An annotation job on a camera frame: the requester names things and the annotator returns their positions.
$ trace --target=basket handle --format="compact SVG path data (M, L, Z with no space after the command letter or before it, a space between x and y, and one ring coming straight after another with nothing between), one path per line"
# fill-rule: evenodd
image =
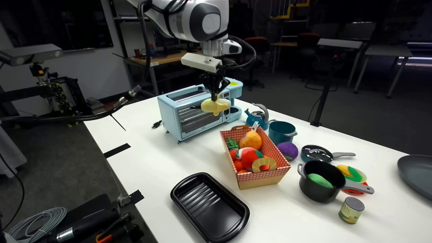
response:
M246 128L249 128L249 126L248 125L235 126L235 127L232 127L231 130L239 130L239 129L246 129Z

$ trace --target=blue teapot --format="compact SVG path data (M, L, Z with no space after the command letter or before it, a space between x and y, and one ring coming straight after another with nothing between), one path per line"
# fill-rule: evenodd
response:
M267 111L267 108L262 104L252 103L252 105L258 106L264 112L254 111L250 113L249 109L246 109L245 113L248 115L248 118L246 119L246 125L252 126L255 122L258 122L259 126L263 130L267 130L269 128L269 112Z

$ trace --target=black baking tray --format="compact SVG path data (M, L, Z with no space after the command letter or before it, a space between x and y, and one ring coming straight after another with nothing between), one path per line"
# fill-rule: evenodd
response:
M209 243L224 243L246 226L249 208L211 175L186 177L171 191L171 198Z

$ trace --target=tin can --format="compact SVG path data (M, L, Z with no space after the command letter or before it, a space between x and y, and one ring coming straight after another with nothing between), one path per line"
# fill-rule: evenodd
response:
M362 201L355 197L347 197L340 208L339 217L349 224L355 224L364 209Z

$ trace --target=can label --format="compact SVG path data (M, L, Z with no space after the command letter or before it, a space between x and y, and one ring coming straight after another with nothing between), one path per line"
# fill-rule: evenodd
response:
M357 220L359 219L360 215L362 214L362 211L357 211L350 206L346 204L346 202L343 202L342 207L339 211L339 217L349 223L349 224L355 224L357 223Z

